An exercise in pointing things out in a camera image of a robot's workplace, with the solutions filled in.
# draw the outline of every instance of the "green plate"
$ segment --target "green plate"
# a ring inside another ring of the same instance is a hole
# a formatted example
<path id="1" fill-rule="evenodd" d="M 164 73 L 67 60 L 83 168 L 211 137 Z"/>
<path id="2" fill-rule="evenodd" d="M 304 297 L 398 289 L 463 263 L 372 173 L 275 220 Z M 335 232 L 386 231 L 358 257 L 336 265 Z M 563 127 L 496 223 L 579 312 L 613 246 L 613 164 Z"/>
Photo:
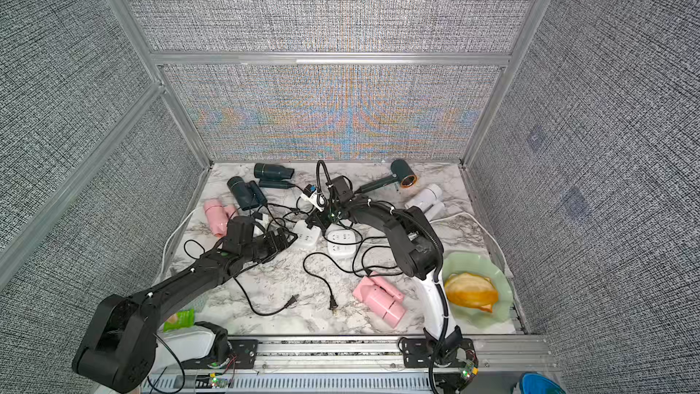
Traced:
<path id="1" fill-rule="evenodd" d="M 494 304 L 493 313 L 450 303 L 452 315 L 455 318 L 468 321 L 480 329 L 510 319 L 513 292 L 502 270 L 491 263 L 491 260 L 473 252 L 452 252 L 445 258 L 442 265 L 442 281 L 443 283 L 446 282 L 452 274 L 462 274 L 464 272 L 490 278 L 495 290 L 498 291 L 498 301 Z"/>

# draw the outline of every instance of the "black power cord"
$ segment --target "black power cord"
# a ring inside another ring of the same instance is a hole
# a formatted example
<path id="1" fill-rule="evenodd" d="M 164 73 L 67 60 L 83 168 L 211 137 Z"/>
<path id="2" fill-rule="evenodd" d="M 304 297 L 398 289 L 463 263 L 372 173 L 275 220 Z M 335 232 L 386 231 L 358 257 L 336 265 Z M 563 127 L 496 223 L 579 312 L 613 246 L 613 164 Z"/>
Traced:
<path id="1" fill-rule="evenodd" d="M 310 272 L 310 271 L 307 269 L 307 267 L 306 267 L 306 261 L 307 261 L 311 256 L 314 256 L 314 255 L 321 255 L 321 256 L 324 256 L 324 257 L 330 259 L 330 261 L 333 262 L 333 264 L 334 264 L 340 271 L 343 271 L 343 272 L 345 272 L 346 274 L 355 274 L 355 273 L 358 273 L 358 272 L 360 272 L 360 271 L 367 271 L 367 270 L 370 269 L 370 268 L 376 268 L 376 269 L 394 269 L 394 268 L 398 268 L 398 265 L 394 265 L 394 266 L 392 266 L 392 267 L 385 267 L 385 266 L 383 266 L 383 265 L 372 265 L 372 266 L 370 266 L 370 267 L 366 267 L 366 268 L 362 268 L 362 269 L 353 269 L 353 270 L 351 270 L 351 271 L 348 271 L 347 269 L 343 269 L 340 265 L 337 264 L 337 262 L 336 262 L 333 258 L 331 258 L 329 255 L 327 255 L 327 254 L 324 253 L 324 252 L 316 251 L 316 252 L 311 252 L 311 253 L 307 254 L 307 256 L 304 258 L 304 261 L 302 262 L 302 268 L 304 269 L 304 272 L 305 272 L 305 273 L 309 274 L 311 277 L 316 277 L 316 278 L 322 280 L 322 281 L 326 284 L 326 286 L 328 286 L 328 292 L 330 293 L 330 304 L 328 305 L 328 309 L 330 309 L 330 310 L 334 310 L 334 309 L 336 309 L 336 308 L 338 307 L 338 303 L 335 301 L 335 295 L 333 294 L 333 289 L 330 287 L 330 283 L 328 283 L 328 280 L 326 280 L 325 278 L 319 276 L 318 274 L 314 274 L 314 273 Z M 401 275 L 401 274 L 403 274 L 403 272 L 399 271 L 399 272 L 395 272 L 395 273 L 372 274 L 372 277 L 399 276 L 399 275 Z"/>
<path id="2" fill-rule="evenodd" d="M 193 258 L 193 259 L 195 259 L 195 260 L 196 260 L 197 258 L 194 257 L 194 256 L 192 256 L 192 255 L 191 255 L 190 253 L 188 253 L 188 251 L 187 251 L 187 242 L 194 242 L 194 243 L 196 243 L 196 244 L 202 249 L 202 252 L 205 252 L 205 251 L 206 251 L 206 250 L 205 250 L 205 247 L 203 247 L 201 243 L 197 242 L 197 241 L 194 240 L 194 239 L 188 239 L 187 241 L 185 241 L 185 246 L 184 246 L 185 254 L 187 254 L 188 256 L 190 256 L 191 258 Z M 258 265 L 259 265 L 259 263 L 255 263 L 255 264 L 252 264 L 252 265 L 249 266 L 249 267 L 243 268 L 243 269 L 241 270 L 241 272 L 238 273 L 238 274 L 241 275 L 241 274 L 243 274 L 244 272 L 246 272 L 246 271 L 248 271 L 248 270 L 250 270 L 250 269 L 252 269 L 252 268 L 257 267 Z M 284 310 L 287 309 L 289 306 L 291 306 L 292 304 L 294 304 L 295 302 L 297 302 L 297 298 L 299 297 L 298 295 L 292 295 L 292 298 L 290 298 L 289 300 L 287 300 L 287 302 L 284 304 L 284 306 L 283 306 L 282 308 L 280 308 L 280 309 L 278 309 L 278 310 L 276 310 L 276 311 L 274 311 L 274 312 L 271 312 L 271 313 L 258 312 L 258 311 L 256 311 L 256 309 L 253 307 L 253 302 L 250 301 L 250 297 L 248 297 L 248 293 L 247 293 L 246 290 L 243 288 L 243 285 L 241 284 L 241 282 L 239 282 L 238 279 L 235 278 L 235 277 L 234 277 L 233 279 L 234 279 L 234 281 L 236 282 L 236 284 L 238 284 L 238 287 L 241 288 L 241 291 L 243 291 L 243 295 L 245 296 L 246 300 L 248 301 L 248 305 L 250 306 L 250 310 L 253 311 L 253 313 L 255 313 L 257 316 L 273 316 L 273 315 L 276 315 L 277 313 L 280 313 L 280 312 L 284 311 Z"/>
<path id="3" fill-rule="evenodd" d="M 357 260 L 357 254 L 360 252 L 360 248 L 362 248 L 362 245 L 365 241 L 369 241 L 370 239 L 386 239 L 386 236 L 369 236 L 369 237 L 366 237 L 363 240 L 361 240 L 360 244 L 357 245 L 357 249 L 355 250 L 355 255 L 352 258 L 352 268 L 353 269 L 355 269 L 355 261 Z M 360 278 L 363 277 L 360 274 L 357 274 L 356 272 L 354 274 L 355 274 L 355 276 L 358 276 Z"/>
<path id="4" fill-rule="evenodd" d="M 165 370 L 167 370 L 168 367 L 163 368 L 163 371 L 158 374 L 158 378 L 155 380 L 155 384 L 158 385 L 158 382 L 160 382 L 160 378 L 163 377 L 163 374 L 165 374 Z M 151 390 L 148 391 L 148 394 L 153 394 L 153 385 L 151 385 Z"/>
<path id="5" fill-rule="evenodd" d="M 170 352 L 170 354 L 172 355 L 172 357 L 175 358 L 175 362 L 177 362 L 178 366 L 180 366 L 180 371 L 182 372 L 182 386 L 181 386 L 180 388 L 178 388 L 177 390 L 175 390 L 175 391 L 161 391 L 161 390 L 159 390 L 158 388 L 156 388 L 155 385 L 153 385 L 153 382 L 151 382 L 151 378 L 150 378 L 150 377 L 146 376 L 146 377 L 145 377 L 145 380 L 148 381 L 148 385 L 151 385 L 151 390 L 154 390 L 154 389 L 155 389 L 156 392 L 158 392 L 158 393 L 161 393 L 161 394 L 176 394 L 176 393 L 179 393 L 183 388 L 185 388 L 185 369 L 183 368 L 182 363 L 181 363 L 180 360 L 178 359 L 177 355 L 172 351 L 172 348 L 170 348 L 170 346 L 168 346 L 168 344 L 165 344 L 165 341 L 163 341 L 162 338 L 159 337 L 157 334 L 154 333 L 153 336 L 155 336 L 155 338 L 156 338 L 161 344 L 163 344 L 163 346 Z M 155 381 L 156 383 L 158 383 L 158 381 L 160 381 L 160 376 L 158 376 L 158 379 Z"/>
<path id="6" fill-rule="evenodd" d="M 253 311 L 253 313 L 255 313 L 257 316 L 273 316 L 273 315 L 276 315 L 277 313 L 280 313 L 280 312 L 284 311 L 284 310 L 287 309 L 289 306 L 291 306 L 292 304 L 294 304 L 295 302 L 297 302 L 297 297 L 298 297 L 298 295 L 292 295 L 292 298 L 290 298 L 289 300 L 287 300 L 287 302 L 284 304 L 284 306 L 281 307 L 280 309 L 277 309 L 276 311 L 270 312 L 270 313 L 258 312 L 258 311 L 256 311 L 255 308 L 253 307 L 253 303 L 250 302 L 250 298 L 248 297 L 248 293 L 247 293 L 246 290 L 243 288 L 243 285 L 241 284 L 241 282 L 238 281 L 238 278 L 235 278 L 235 277 L 234 277 L 233 280 L 236 282 L 236 284 L 238 285 L 238 287 L 240 287 L 241 290 L 243 291 L 243 295 L 246 297 L 246 300 L 248 300 L 248 305 L 250 306 L 250 310 Z"/>

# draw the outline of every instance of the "gray fabric wall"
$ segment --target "gray fabric wall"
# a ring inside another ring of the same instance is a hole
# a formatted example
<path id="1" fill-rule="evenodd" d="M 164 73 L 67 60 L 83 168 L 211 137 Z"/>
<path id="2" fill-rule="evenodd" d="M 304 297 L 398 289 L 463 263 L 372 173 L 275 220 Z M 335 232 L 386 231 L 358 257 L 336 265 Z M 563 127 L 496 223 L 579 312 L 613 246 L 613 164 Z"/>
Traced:
<path id="1" fill-rule="evenodd" d="M 458 160 L 496 66 L 166 66 L 214 160 Z"/>
<path id="2" fill-rule="evenodd" d="M 201 169 L 153 102 L 0 293 L 0 392 L 86 393 L 71 362 L 97 304 L 145 289 Z"/>
<path id="3" fill-rule="evenodd" d="M 473 164 L 571 393 L 700 386 L 699 50 L 699 0 L 552 0 Z"/>
<path id="4" fill-rule="evenodd" d="M 156 50 L 510 51 L 530 0 L 128 0 Z"/>
<path id="5" fill-rule="evenodd" d="M 0 251 L 150 84 L 105 0 L 0 0 Z"/>
<path id="6" fill-rule="evenodd" d="M 150 79 L 105 0 L 0 0 L 0 9 L 2 250 Z M 71 361 L 97 303 L 151 284 L 200 173 L 154 101 L 0 291 L 0 393 L 90 391 Z"/>
<path id="7" fill-rule="evenodd" d="M 507 54 L 532 0 L 127 1 L 157 51 Z M 166 73 L 215 160 L 458 159 L 498 76 L 406 64 Z"/>

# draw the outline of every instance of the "wire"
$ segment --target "wire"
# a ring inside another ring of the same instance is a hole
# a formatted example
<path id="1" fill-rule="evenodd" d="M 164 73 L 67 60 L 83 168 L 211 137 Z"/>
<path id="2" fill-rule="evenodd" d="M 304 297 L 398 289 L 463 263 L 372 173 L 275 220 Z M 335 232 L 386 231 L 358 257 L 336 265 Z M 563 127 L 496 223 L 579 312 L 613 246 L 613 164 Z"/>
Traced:
<path id="1" fill-rule="evenodd" d="M 366 238 L 364 238 L 363 240 L 360 241 L 360 244 L 357 245 L 357 249 L 355 250 L 355 255 L 354 255 L 353 258 L 352 258 L 352 268 L 353 268 L 353 270 L 355 269 L 355 260 L 357 260 L 357 254 L 360 252 L 360 248 L 362 248 L 362 244 L 363 244 L 365 241 L 369 241 L 370 239 L 386 239 L 386 236 L 369 236 L 369 237 L 366 237 Z M 360 274 L 357 274 L 356 272 L 355 272 L 354 274 L 355 274 L 355 276 L 357 276 L 357 277 L 360 277 L 360 278 L 363 277 L 363 276 L 361 276 Z"/>
<path id="2" fill-rule="evenodd" d="M 341 177 L 343 177 L 343 178 L 345 178 L 345 179 L 347 180 L 347 182 L 348 182 L 348 184 L 349 184 L 349 187 L 350 187 L 350 190 L 353 190 L 353 188 L 352 188 L 352 181 L 350 180 L 350 178 L 347 178 L 345 175 L 341 175 Z"/>
<path id="3" fill-rule="evenodd" d="M 275 203 L 267 203 L 267 205 L 268 205 L 268 206 L 273 206 L 273 207 L 282 207 L 282 208 L 286 208 L 286 209 L 292 210 L 293 212 L 305 213 L 305 214 L 307 214 L 307 215 L 309 214 L 309 212 L 305 212 L 305 211 L 303 211 L 302 209 L 300 209 L 299 207 L 290 207 L 290 206 L 285 206 L 285 205 L 283 205 L 283 204 L 275 204 Z"/>
<path id="4" fill-rule="evenodd" d="M 234 372 L 236 371 L 236 358 L 237 358 L 237 356 L 228 355 L 228 359 L 229 359 L 228 365 L 226 365 L 226 368 L 223 370 L 223 373 L 221 373 L 222 376 L 223 376 L 224 374 L 226 374 L 226 372 L 228 371 L 228 367 L 230 367 L 231 364 L 233 364 L 233 371 L 234 371 Z"/>
<path id="5" fill-rule="evenodd" d="M 236 284 L 238 284 L 238 287 L 240 287 L 241 290 L 243 291 L 243 295 L 246 297 L 246 300 L 248 300 L 248 305 L 250 306 L 250 310 L 253 311 L 253 313 L 255 313 L 257 316 L 273 316 L 273 315 L 276 315 L 277 313 L 280 313 L 280 312 L 284 311 L 285 309 L 287 309 L 289 306 L 291 306 L 292 304 L 294 304 L 294 303 L 297 301 L 297 296 L 296 296 L 296 295 L 292 295 L 292 298 L 290 298 L 290 299 L 284 304 L 284 306 L 283 306 L 282 308 L 277 309 L 276 311 L 270 312 L 270 313 L 258 312 L 258 311 L 256 311 L 255 308 L 253 307 L 253 303 L 250 301 L 250 297 L 248 297 L 248 293 L 247 293 L 246 290 L 243 288 L 243 285 L 241 284 L 241 282 L 238 281 L 238 278 L 233 277 L 233 280 L 236 282 Z"/>
<path id="6" fill-rule="evenodd" d="M 231 369 L 231 379 L 229 379 L 228 386 L 226 388 L 231 388 L 233 378 L 236 377 L 236 359 L 238 359 L 238 355 L 233 355 L 233 368 Z"/>
<path id="7" fill-rule="evenodd" d="M 333 203 L 333 192 L 334 189 L 331 189 L 328 185 L 330 184 L 330 175 L 328 174 L 328 167 L 326 166 L 326 162 L 323 160 L 319 160 L 316 162 L 316 184 L 319 187 L 319 191 L 321 193 L 321 196 L 323 196 L 323 189 L 320 184 L 320 168 L 321 166 L 323 167 L 323 173 L 326 174 L 326 183 L 327 186 L 326 188 L 328 189 L 328 201 L 327 204 L 332 204 Z"/>
<path id="8" fill-rule="evenodd" d="M 182 248 L 185 250 L 185 254 L 187 254 L 187 256 L 188 256 L 190 259 L 198 260 L 199 258 L 196 258 L 195 256 L 193 256 L 193 255 L 191 255 L 190 253 L 188 253 L 188 251 L 187 251 L 187 242 L 194 242 L 194 243 L 196 243 L 196 244 L 202 249 L 202 254 L 206 253 L 206 249 L 205 249 L 205 247 L 202 246 L 201 243 L 197 242 L 197 241 L 194 240 L 194 239 L 188 239 L 188 240 L 185 241 L 185 245 L 183 245 Z"/>
<path id="9" fill-rule="evenodd" d="M 155 338 L 156 338 L 158 341 L 160 341 L 161 344 L 163 344 L 163 346 L 170 352 L 170 354 L 173 356 L 173 358 L 175 358 L 175 362 L 177 362 L 177 364 L 180 366 L 180 371 L 182 372 L 182 386 L 181 386 L 180 388 L 178 388 L 177 390 L 175 390 L 175 391 L 161 391 L 161 390 L 155 388 L 155 386 L 153 386 L 153 383 L 151 382 L 151 378 L 150 378 L 150 377 L 146 376 L 146 377 L 145 377 L 145 380 L 148 381 L 148 385 L 151 385 L 151 390 L 154 390 L 154 389 L 155 389 L 157 392 L 159 392 L 159 393 L 161 393 L 161 394 L 176 394 L 176 393 L 179 393 L 183 388 L 185 388 L 185 369 L 183 368 L 182 363 L 180 362 L 180 360 L 177 358 L 177 355 L 172 351 L 172 348 L 170 348 L 170 346 L 168 346 L 168 344 L 165 344 L 165 341 L 163 341 L 162 338 L 159 337 L 157 334 L 154 333 L 153 336 L 155 336 Z"/>
<path id="10" fill-rule="evenodd" d="M 505 256 L 503 255 L 503 249 L 501 248 L 501 245 L 498 243 L 498 241 L 495 240 L 494 235 L 489 233 L 489 231 L 471 213 L 468 213 L 468 212 L 455 213 L 454 215 L 442 217 L 440 219 L 434 219 L 431 221 L 431 224 L 441 223 L 443 221 L 447 221 L 447 220 L 452 219 L 453 217 L 458 217 L 458 216 L 468 216 L 469 218 L 471 218 L 471 220 L 474 221 L 479 226 L 479 228 L 483 232 L 485 232 L 489 238 L 491 238 L 492 241 L 494 241 L 495 247 L 501 253 L 501 257 L 503 258 L 503 274 L 505 274 L 505 276 L 508 278 L 512 278 L 513 273 L 511 272 L 510 267 L 508 267 L 508 263 L 505 261 Z"/>
<path id="11" fill-rule="evenodd" d="M 398 268 L 398 265 L 397 265 L 397 264 L 394 265 L 394 266 L 392 266 L 392 267 L 384 267 L 384 266 L 381 266 L 381 265 L 371 265 L 371 266 L 369 266 L 369 267 L 366 267 L 366 266 L 365 266 L 365 256 L 366 256 L 367 253 L 368 253 L 371 249 L 373 249 L 373 248 L 391 248 L 391 247 L 388 246 L 388 245 L 373 245 L 373 246 L 369 247 L 368 249 L 366 249 L 366 250 L 362 253 L 362 257 L 360 258 L 360 265 L 362 265 L 362 269 L 363 269 L 363 270 L 367 271 L 368 269 L 372 269 L 372 268 L 380 268 L 380 269 L 394 269 L 394 268 Z"/>
<path id="12" fill-rule="evenodd" d="M 291 219 L 287 219 L 287 216 L 289 216 L 289 215 L 298 215 L 298 214 L 300 214 L 300 213 L 305 213 L 305 212 L 301 211 L 301 212 L 289 212 L 289 213 L 285 213 L 284 215 L 282 215 L 282 218 L 281 218 L 281 219 L 284 219 L 285 221 L 288 221 L 288 222 L 290 222 L 290 223 L 295 223 L 295 224 L 296 224 L 298 221 L 293 221 L 293 220 L 291 220 Z"/>
<path id="13" fill-rule="evenodd" d="M 278 217 L 275 217 L 275 216 L 272 214 L 272 212 L 270 211 L 270 209 L 269 209 L 268 206 L 265 206 L 265 208 L 267 209 L 267 213 L 269 214 L 269 217 L 270 217 L 270 221 L 269 221 L 269 223 L 267 224 L 267 227 L 265 228 L 265 232 L 266 232 L 266 233 L 269 231 L 269 228 L 270 228 L 270 226 L 272 226 L 272 223 L 274 223 L 274 222 L 276 222 L 276 221 L 282 221 L 282 225 L 280 225 L 280 227 L 287 228 L 287 224 L 284 222 L 284 219 L 280 219 L 280 218 L 278 218 Z"/>
<path id="14" fill-rule="evenodd" d="M 346 274 L 355 274 L 355 275 L 357 275 L 356 273 L 358 273 L 358 272 L 360 272 L 360 271 L 365 271 L 365 269 L 364 269 L 364 268 L 362 268 L 362 269 L 352 269 L 351 271 L 348 271 L 348 270 L 346 270 L 346 269 L 343 269 L 340 265 L 337 264 L 337 262 L 336 262 L 333 258 L 331 258 L 329 255 L 327 255 L 326 253 L 321 252 L 321 251 L 310 252 L 309 254 L 307 254 L 307 256 L 304 258 L 304 260 L 303 260 L 303 262 L 302 262 L 302 268 L 304 269 L 304 272 L 305 272 L 305 273 L 309 274 L 311 277 L 316 277 L 316 278 L 322 280 L 322 281 L 326 284 L 326 286 L 328 286 L 328 292 L 330 293 L 330 306 L 329 306 L 329 309 L 330 309 L 330 310 L 333 310 L 333 309 L 337 308 L 338 305 L 337 305 L 337 303 L 335 302 L 335 295 L 333 294 L 333 289 L 330 287 L 330 283 L 328 283 L 328 280 L 326 280 L 325 278 L 319 276 L 318 274 L 314 274 L 314 273 L 310 272 L 309 269 L 307 269 L 307 267 L 306 267 L 306 261 L 307 261 L 311 256 L 313 256 L 313 255 L 322 255 L 322 256 L 324 256 L 324 257 L 330 259 L 330 261 L 333 262 L 333 264 L 334 264 L 340 271 L 343 271 L 343 272 L 345 272 Z M 381 265 L 372 265 L 371 267 L 368 267 L 368 268 L 393 269 L 393 268 L 398 268 L 398 265 L 394 265 L 393 267 L 384 267 L 384 266 L 381 266 Z M 379 277 L 381 277 L 381 276 L 399 276 L 399 275 L 401 275 L 401 274 L 403 274 L 402 271 L 400 271 L 400 272 L 398 272 L 398 273 L 372 274 L 372 276 L 373 276 L 373 277 L 377 277 L 377 276 L 379 276 Z"/>
<path id="15" fill-rule="evenodd" d="M 165 269 L 165 252 L 168 249 L 168 244 L 170 243 L 170 239 L 172 239 L 173 236 L 175 236 L 175 233 L 177 233 L 177 231 L 180 230 L 180 227 L 182 227 L 192 217 L 192 215 L 197 211 L 198 208 L 199 207 L 193 208 L 192 211 L 189 212 L 187 214 L 187 216 L 185 216 L 185 219 L 182 220 L 180 225 L 178 225 L 175 228 L 175 230 L 173 230 L 173 232 L 170 233 L 170 237 L 165 241 L 165 245 L 163 245 L 163 256 L 162 256 L 162 259 L 160 260 L 160 270 L 159 270 L 160 272 L 158 273 L 158 277 L 157 277 L 159 280 L 163 276 L 163 274 L 165 274 L 165 271 L 163 271 Z"/>
<path id="16" fill-rule="evenodd" d="M 442 221 L 447 221 L 447 220 L 452 219 L 453 217 L 458 217 L 458 216 L 468 216 L 468 217 L 470 217 L 470 218 L 472 219 L 472 221 L 474 221 L 474 222 L 479 226 L 479 228 L 480 228 L 483 232 L 485 232 L 486 235 L 487 235 L 488 237 L 490 237 L 492 241 L 494 241 L 495 246 L 497 246 L 498 249 L 501 249 L 501 246 L 498 244 L 498 241 L 495 240 L 494 235 L 492 235 L 491 233 L 489 233 L 489 231 L 488 231 L 486 228 L 484 228 L 484 226 L 483 226 L 483 225 L 477 220 L 477 218 L 474 217 L 474 215 L 472 215 L 471 213 L 468 213 L 468 212 L 459 212 L 459 213 L 455 213 L 454 215 L 451 215 L 451 216 L 442 217 L 442 218 L 440 218 L 440 219 L 434 219 L 434 220 L 431 221 L 431 224 L 441 223 Z"/>
<path id="17" fill-rule="evenodd" d="M 244 272 L 248 271 L 249 269 L 253 269 L 253 268 L 257 267 L 259 264 L 260 264 L 259 262 L 258 262 L 258 263 L 254 263 L 254 264 L 252 264 L 252 265 L 249 266 L 249 267 L 246 267 L 246 268 L 241 269 L 241 272 L 238 273 L 238 275 L 243 274 Z"/>
<path id="18" fill-rule="evenodd" d="M 163 371 L 158 374 L 158 378 L 155 380 L 155 384 L 158 385 L 158 382 L 160 382 L 160 378 L 163 377 L 163 373 L 165 370 L 167 370 L 168 367 L 163 368 Z M 153 394 L 153 386 L 151 386 L 151 390 L 148 391 L 148 394 Z"/>

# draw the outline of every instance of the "electrical outlet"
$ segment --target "electrical outlet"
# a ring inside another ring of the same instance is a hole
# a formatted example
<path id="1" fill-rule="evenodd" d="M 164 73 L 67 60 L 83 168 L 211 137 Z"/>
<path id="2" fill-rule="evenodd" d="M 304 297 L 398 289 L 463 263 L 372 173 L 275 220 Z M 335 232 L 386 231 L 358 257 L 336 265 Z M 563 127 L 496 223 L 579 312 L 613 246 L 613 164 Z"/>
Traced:
<path id="1" fill-rule="evenodd" d="M 348 259 L 355 255 L 357 240 L 352 230 L 336 230 L 326 235 L 328 239 L 328 254 L 334 259 Z"/>
<path id="2" fill-rule="evenodd" d="M 316 246 L 316 242 L 320 237 L 320 228 L 316 225 L 308 228 L 303 220 L 294 224 L 292 232 L 297 234 L 297 240 L 289 248 L 294 248 L 295 246 L 299 248 Z"/>

